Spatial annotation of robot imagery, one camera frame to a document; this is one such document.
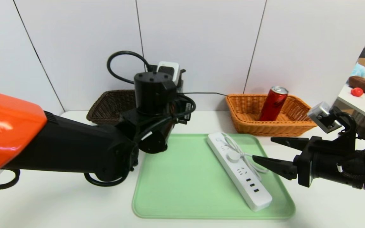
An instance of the red ball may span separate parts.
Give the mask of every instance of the red ball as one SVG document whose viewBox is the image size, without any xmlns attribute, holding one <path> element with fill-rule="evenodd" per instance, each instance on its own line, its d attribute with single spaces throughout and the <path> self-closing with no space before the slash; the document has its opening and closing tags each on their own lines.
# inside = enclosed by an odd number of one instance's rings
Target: red ball
<svg viewBox="0 0 365 228">
<path fill-rule="evenodd" d="M 363 94 L 362 88 L 359 88 L 359 87 L 352 89 L 352 91 L 350 91 L 350 92 L 355 97 L 361 97 L 361 95 Z"/>
</svg>

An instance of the green tray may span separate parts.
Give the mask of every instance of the green tray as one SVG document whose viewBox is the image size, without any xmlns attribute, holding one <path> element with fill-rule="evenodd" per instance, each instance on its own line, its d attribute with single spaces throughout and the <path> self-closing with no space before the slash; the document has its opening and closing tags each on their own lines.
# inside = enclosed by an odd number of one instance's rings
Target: green tray
<svg viewBox="0 0 365 228">
<path fill-rule="evenodd" d="M 244 152 L 266 156 L 248 134 L 229 134 Z M 146 154 L 133 197 L 133 212 L 141 218 L 165 219 L 285 219 L 295 205 L 278 175 L 262 175 L 272 196 L 268 208 L 252 212 L 207 144 L 207 135 L 171 135 L 168 150 Z"/>
</svg>

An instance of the power strip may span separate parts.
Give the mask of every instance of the power strip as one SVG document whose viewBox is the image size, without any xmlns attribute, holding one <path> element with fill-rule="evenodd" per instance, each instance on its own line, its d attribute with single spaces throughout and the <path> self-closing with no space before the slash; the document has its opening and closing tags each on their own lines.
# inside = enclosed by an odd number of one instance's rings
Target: power strip
<svg viewBox="0 0 365 228">
<path fill-rule="evenodd" d="M 259 211 L 268 207 L 272 196 L 239 154 L 227 145 L 222 133 L 209 134 L 207 142 L 249 208 L 252 211 Z"/>
</svg>

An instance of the red can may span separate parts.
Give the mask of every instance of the red can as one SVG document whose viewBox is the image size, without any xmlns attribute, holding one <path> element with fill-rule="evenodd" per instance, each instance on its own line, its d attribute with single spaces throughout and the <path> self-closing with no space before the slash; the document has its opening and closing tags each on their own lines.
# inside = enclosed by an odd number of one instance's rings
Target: red can
<svg viewBox="0 0 365 228">
<path fill-rule="evenodd" d="M 275 121 L 287 97 L 288 90 L 286 88 L 281 86 L 271 87 L 263 109 L 261 110 L 259 121 Z"/>
</svg>

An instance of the wicker basket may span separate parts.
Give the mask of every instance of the wicker basket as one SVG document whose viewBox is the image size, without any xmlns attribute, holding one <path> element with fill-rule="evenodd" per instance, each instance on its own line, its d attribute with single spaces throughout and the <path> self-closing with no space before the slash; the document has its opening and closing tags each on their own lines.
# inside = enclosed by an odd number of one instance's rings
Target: wicker basket
<svg viewBox="0 0 365 228">
<path fill-rule="evenodd" d="M 134 90 L 114 90 L 103 93 L 87 114 L 87 120 L 96 124 L 116 124 L 120 113 L 136 108 Z"/>
<path fill-rule="evenodd" d="M 257 121 L 266 98 L 267 94 L 230 94 L 226 97 L 236 131 L 255 136 L 295 137 L 316 127 L 307 116 L 311 108 L 291 95 L 285 100 L 276 121 Z"/>
</svg>

